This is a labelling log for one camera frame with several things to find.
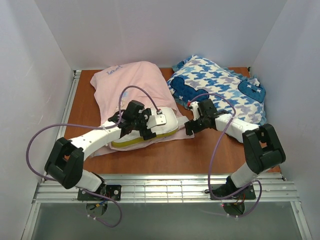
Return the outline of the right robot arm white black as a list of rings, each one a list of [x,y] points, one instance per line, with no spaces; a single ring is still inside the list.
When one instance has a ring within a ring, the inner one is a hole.
[[[243,144],[244,164],[218,188],[208,185],[206,192],[211,199],[232,198],[253,183],[261,173],[286,161],[285,151],[271,124],[257,125],[240,120],[225,110],[217,110],[211,99],[190,102],[188,107],[193,119],[184,124],[187,135],[214,129]]]

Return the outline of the pink pillowcase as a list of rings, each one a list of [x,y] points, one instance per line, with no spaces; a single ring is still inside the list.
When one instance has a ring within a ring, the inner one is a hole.
[[[194,137],[193,135],[186,135],[184,123],[188,118],[180,113],[162,72],[155,64],[148,61],[139,61],[112,66],[95,73],[90,80],[90,84],[95,88],[94,97],[99,107],[101,124],[119,109],[126,109],[131,100],[143,103],[146,108],[153,107],[152,101],[142,90],[145,90],[151,96],[159,109],[163,107],[171,108],[179,124],[176,132],[171,135],[156,137],[147,141],[141,138],[137,143],[125,147],[113,146],[109,143],[95,151],[91,155],[92,157],[107,155],[116,151],[132,151],[155,143]]]

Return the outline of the white pillow yellow edge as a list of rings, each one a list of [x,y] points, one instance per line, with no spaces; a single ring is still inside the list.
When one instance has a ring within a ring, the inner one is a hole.
[[[117,151],[130,151],[145,148],[154,143],[165,142],[167,138],[170,139],[172,136],[175,139],[175,134],[180,130],[180,119],[170,107],[161,107],[161,110],[162,114],[166,117],[167,123],[162,126],[151,128],[151,131],[156,133],[155,138],[143,140],[140,133],[137,130],[133,130],[131,133],[120,139],[112,141],[108,146]]]

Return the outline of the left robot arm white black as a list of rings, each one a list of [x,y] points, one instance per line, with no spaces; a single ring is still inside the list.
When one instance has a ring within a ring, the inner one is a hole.
[[[157,117],[157,112],[132,100],[126,109],[115,112],[97,129],[72,139],[59,138],[44,170],[65,189],[77,187],[101,195],[106,182],[97,174],[84,170],[84,161],[95,151],[132,131],[138,131],[144,140],[155,138],[156,133],[151,129],[155,127]]]

